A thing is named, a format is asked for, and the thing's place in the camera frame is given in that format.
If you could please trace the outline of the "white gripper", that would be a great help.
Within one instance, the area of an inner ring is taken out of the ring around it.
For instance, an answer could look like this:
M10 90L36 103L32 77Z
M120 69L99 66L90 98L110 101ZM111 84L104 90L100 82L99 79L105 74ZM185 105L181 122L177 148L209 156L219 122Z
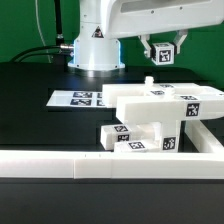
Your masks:
M150 35L178 31L179 54L188 31L224 21L224 0L101 0L102 32L107 38L139 36L146 58L153 56Z

